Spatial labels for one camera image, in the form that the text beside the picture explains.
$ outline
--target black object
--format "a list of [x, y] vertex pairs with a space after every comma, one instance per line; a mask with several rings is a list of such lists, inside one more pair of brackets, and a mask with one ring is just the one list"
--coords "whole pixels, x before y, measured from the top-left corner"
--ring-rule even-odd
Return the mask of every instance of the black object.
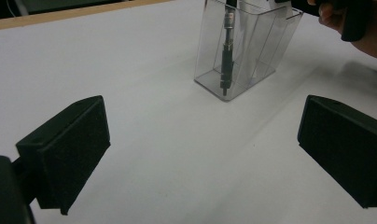
[[20, 140], [16, 161], [0, 157], [0, 204], [11, 203], [0, 208], [0, 223], [33, 223], [23, 221], [30, 213], [16, 207], [29, 209], [34, 198], [41, 208], [67, 215], [109, 146], [103, 97], [69, 105]]
[[15, 1], [14, 0], [0, 0], [0, 19], [14, 17], [13, 14], [11, 14], [11, 12], [15, 16], [20, 16], [20, 12], [18, 11]]
[[231, 7], [237, 7], [237, 0], [227, 0], [226, 5]]
[[377, 207], [377, 120], [348, 105], [309, 95], [300, 146], [363, 208]]
[[48, 13], [54, 11], [69, 10], [82, 7], [95, 7], [107, 4], [119, 3], [121, 0], [93, 0], [93, 1], [24, 1], [23, 4], [29, 15]]
[[371, 0], [316, 0], [316, 7], [308, 7], [306, 0], [292, 0], [292, 6], [309, 14], [319, 16], [320, 4], [330, 2], [334, 9], [346, 8], [346, 17], [343, 24], [343, 41], [355, 42], [366, 33], [371, 13]]

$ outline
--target white table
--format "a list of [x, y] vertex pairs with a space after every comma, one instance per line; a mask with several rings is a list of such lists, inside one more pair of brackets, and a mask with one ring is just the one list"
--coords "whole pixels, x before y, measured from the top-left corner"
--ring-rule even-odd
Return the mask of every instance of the white table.
[[0, 155], [101, 94], [110, 149], [63, 217], [37, 223], [377, 223], [307, 153], [308, 94], [377, 119], [377, 60], [305, 15], [278, 71], [230, 103], [193, 82], [203, 0], [0, 30]]

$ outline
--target clear plastic container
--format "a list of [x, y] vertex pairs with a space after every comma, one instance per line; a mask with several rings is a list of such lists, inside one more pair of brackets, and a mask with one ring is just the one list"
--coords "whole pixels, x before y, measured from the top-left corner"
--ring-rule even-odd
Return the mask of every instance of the clear plastic container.
[[222, 101], [234, 99], [275, 72], [301, 17], [267, 0], [237, 7], [205, 0], [194, 80]]

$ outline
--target hand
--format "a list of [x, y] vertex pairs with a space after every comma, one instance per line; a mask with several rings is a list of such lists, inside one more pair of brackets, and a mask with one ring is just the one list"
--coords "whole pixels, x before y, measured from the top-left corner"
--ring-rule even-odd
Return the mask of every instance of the hand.
[[[314, 6], [315, 0], [307, 0]], [[346, 9], [334, 10], [331, 3], [323, 3], [319, 8], [319, 22], [331, 29], [342, 33]], [[352, 42], [359, 50], [377, 58], [377, 0], [373, 0], [369, 24], [362, 39]]]

